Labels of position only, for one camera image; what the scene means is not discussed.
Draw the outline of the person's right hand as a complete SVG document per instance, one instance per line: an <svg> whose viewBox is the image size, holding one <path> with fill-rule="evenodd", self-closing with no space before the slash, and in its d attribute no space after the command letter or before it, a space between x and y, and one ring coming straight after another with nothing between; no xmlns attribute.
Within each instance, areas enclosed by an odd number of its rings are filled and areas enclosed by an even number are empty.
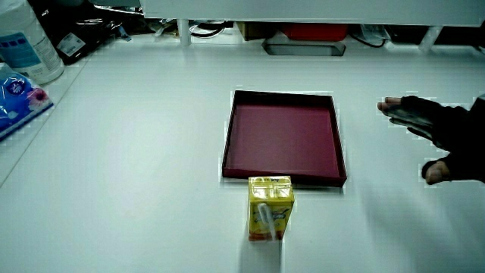
<svg viewBox="0 0 485 273"><path fill-rule="evenodd" d="M484 97L471 109L444 106L417 96L386 97L377 109L390 122L432 142L449 154L427 162L421 176L429 185L454 180L484 182Z"/></svg>

